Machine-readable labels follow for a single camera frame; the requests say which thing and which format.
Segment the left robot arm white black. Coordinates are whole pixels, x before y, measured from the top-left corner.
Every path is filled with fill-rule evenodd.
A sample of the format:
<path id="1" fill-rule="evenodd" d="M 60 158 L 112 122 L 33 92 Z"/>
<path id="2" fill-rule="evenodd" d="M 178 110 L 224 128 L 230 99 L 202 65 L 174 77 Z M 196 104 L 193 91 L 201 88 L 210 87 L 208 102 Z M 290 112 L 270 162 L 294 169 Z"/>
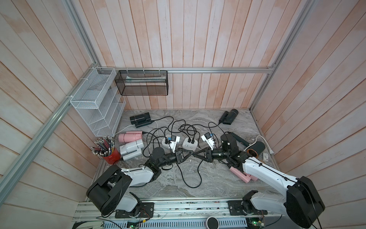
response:
<path id="1" fill-rule="evenodd" d="M 193 154 L 192 150 L 179 149 L 166 154 L 162 147 L 155 148 L 142 167 L 122 169 L 111 165 L 87 190 L 86 195 L 102 216 L 114 211 L 124 211 L 130 217 L 141 216 L 142 202 L 130 187 L 138 187 L 155 181 L 164 166 L 185 162 Z"/>

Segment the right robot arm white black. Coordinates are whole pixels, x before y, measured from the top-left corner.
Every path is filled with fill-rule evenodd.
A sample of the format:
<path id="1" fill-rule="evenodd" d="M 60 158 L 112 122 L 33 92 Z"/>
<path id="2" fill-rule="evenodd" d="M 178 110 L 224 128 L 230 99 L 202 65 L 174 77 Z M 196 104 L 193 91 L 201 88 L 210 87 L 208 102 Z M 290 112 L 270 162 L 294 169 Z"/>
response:
<path id="1" fill-rule="evenodd" d="M 319 222 L 325 205 L 313 182 L 304 176 L 298 178 L 285 174 L 260 161 L 265 143 L 256 140 L 250 144 L 231 132 L 221 136 L 220 148 L 215 147 L 210 133 L 202 135 L 201 139 L 208 147 L 195 152 L 195 157 L 209 163 L 225 159 L 231 172 L 242 181 L 247 183 L 259 179 L 279 192 L 279 195 L 268 195 L 252 190 L 234 208 L 235 214 L 246 216 L 264 211 L 279 213 L 305 229 Z"/>

